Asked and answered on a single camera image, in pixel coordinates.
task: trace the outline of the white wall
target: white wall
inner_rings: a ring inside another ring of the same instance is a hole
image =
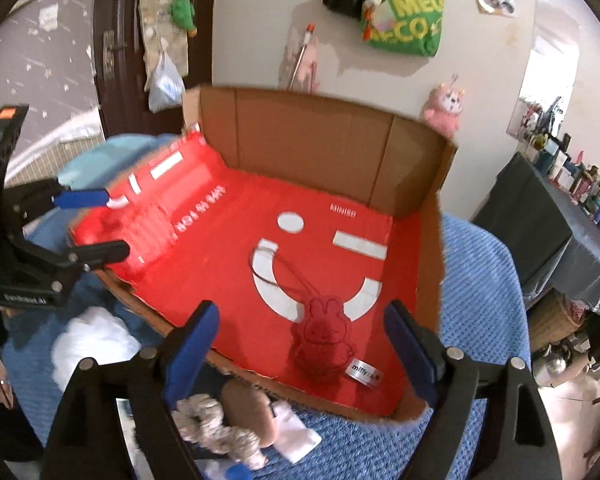
[[[474,0],[446,0],[433,59],[400,56],[362,43],[355,20],[321,0],[216,0],[216,84],[277,86],[288,38],[316,24],[320,92],[418,116],[430,90],[459,73],[465,89],[458,154],[442,190],[443,209],[469,218],[516,149],[505,130],[532,44],[535,0],[516,0],[516,19],[479,14]],[[580,23],[580,62],[563,131],[570,152],[586,150],[600,168],[600,24],[583,0],[549,0]]]

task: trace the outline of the red bunny pendant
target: red bunny pendant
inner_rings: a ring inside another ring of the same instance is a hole
[[[294,357],[299,367],[320,382],[336,380],[344,373],[354,347],[349,343],[351,320],[340,298],[311,298],[304,306],[304,318],[294,328]]]

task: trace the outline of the orange label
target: orange label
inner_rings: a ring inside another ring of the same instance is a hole
[[[0,119],[13,119],[16,114],[15,108],[3,108],[0,110]]]

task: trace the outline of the silver tag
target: silver tag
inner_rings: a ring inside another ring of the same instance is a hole
[[[380,370],[373,368],[372,365],[368,365],[360,359],[353,359],[349,363],[346,373],[352,379],[370,388],[375,388],[382,380],[382,372]]]

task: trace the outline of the dark tablecloth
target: dark tablecloth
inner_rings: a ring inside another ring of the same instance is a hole
[[[600,229],[520,153],[474,224],[509,248],[527,303],[555,288],[600,314]]]

